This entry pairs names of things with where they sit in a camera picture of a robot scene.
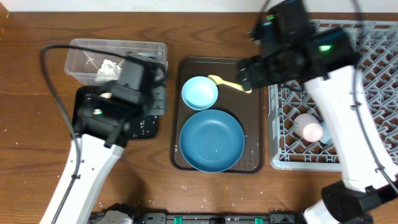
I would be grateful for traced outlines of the white tissue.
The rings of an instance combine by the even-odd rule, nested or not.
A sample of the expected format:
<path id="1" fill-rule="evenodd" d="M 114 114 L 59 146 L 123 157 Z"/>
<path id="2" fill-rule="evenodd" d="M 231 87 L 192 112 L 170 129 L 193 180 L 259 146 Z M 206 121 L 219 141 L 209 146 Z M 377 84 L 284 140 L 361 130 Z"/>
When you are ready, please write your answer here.
<path id="1" fill-rule="evenodd" d="M 116 63 L 111 60 L 105 59 L 101 68 L 97 71 L 95 81 L 96 82 L 107 82 L 111 80 L 118 80 L 122 72 L 122 62 Z"/>

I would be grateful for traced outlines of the light blue rice bowl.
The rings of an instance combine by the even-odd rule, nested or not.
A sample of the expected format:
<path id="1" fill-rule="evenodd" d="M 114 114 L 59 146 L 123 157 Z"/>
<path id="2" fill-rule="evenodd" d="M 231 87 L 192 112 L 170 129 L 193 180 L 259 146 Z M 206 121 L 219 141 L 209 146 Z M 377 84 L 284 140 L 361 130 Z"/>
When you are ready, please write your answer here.
<path id="1" fill-rule="evenodd" d="M 191 109 L 200 111 L 213 106 L 218 99 L 218 88 L 209 78 L 192 77 L 181 90 L 183 102 Z"/>

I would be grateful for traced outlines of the yellow plastic spoon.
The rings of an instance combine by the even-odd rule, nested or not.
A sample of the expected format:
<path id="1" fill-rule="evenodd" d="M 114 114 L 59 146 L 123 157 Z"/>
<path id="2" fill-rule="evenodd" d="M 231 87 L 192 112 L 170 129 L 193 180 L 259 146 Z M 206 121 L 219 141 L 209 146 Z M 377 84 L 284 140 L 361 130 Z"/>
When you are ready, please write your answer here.
<path id="1" fill-rule="evenodd" d="M 237 89 L 239 91 L 243 91 L 245 93 L 252 93 L 251 89 L 245 90 L 242 85 L 240 85 L 238 83 L 228 82 L 226 80 L 223 80 L 221 77 L 219 77 L 217 75 L 208 75 L 207 77 L 209 79 L 211 79 L 216 85 L 226 85 L 231 88 Z"/>

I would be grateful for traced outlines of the pink cup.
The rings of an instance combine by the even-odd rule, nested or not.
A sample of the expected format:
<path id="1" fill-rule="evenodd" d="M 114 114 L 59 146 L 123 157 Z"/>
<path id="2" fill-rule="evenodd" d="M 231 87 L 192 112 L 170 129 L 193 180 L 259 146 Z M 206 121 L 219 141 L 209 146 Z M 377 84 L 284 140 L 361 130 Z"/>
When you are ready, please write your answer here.
<path id="1" fill-rule="evenodd" d="M 297 125 L 295 133 L 308 142 L 319 141 L 323 135 L 323 128 L 316 117 L 311 114 L 298 115 L 294 119 L 294 124 Z"/>

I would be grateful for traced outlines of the dark blue plate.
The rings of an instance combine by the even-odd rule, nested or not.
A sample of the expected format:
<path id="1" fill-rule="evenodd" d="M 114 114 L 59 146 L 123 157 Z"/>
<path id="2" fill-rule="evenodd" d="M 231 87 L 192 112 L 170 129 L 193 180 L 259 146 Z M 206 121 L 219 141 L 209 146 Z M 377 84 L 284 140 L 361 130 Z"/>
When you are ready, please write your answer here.
<path id="1" fill-rule="evenodd" d="M 240 160 L 245 135 L 234 116 L 221 110 L 204 110 L 187 119 L 178 143 L 193 168 L 215 173 L 232 168 Z"/>

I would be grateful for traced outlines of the light blue cup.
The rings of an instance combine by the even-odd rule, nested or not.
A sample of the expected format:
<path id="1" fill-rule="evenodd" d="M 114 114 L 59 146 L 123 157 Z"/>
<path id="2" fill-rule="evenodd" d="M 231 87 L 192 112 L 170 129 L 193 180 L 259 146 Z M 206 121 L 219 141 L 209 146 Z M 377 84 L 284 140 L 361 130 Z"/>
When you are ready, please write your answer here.
<path id="1" fill-rule="evenodd" d="M 332 142 L 332 139 L 331 139 L 331 134 L 330 134 L 330 132 L 329 132 L 329 130 L 328 130 L 328 128 L 327 128 L 327 125 L 326 125 L 326 123 L 324 122 L 324 121 L 322 121 L 321 123 L 320 123 L 320 126 L 322 127 L 322 129 L 323 129 L 323 134 L 322 134 L 322 137 L 319 139 L 319 141 L 322 143 L 322 144 L 330 144 L 331 142 Z"/>

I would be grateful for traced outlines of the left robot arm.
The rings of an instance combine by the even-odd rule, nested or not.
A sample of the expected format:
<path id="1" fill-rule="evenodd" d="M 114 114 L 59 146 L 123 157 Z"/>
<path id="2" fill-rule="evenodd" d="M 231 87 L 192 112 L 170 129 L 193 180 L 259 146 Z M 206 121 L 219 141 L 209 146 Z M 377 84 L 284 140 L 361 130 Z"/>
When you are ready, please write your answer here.
<path id="1" fill-rule="evenodd" d="M 86 223 L 111 169 L 153 105 L 153 91 L 164 86 L 157 75 L 164 64 L 128 54 L 117 80 L 103 83 L 85 98 L 70 124 L 71 148 L 42 223 Z"/>

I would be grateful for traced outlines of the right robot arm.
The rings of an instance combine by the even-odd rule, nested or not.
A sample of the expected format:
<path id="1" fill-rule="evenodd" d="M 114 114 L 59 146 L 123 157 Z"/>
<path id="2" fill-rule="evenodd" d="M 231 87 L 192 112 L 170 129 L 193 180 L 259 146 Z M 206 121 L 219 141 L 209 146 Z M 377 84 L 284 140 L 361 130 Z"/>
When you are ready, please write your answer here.
<path id="1" fill-rule="evenodd" d="M 301 80 L 317 104 L 341 164 L 342 179 L 322 189 L 305 223 L 346 223 L 397 198 L 397 166 L 380 138 L 347 32 L 319 32 L 302 1 L 264 4 L 252 39 L 261 53 L 238 65 L 244 90 Z"/>

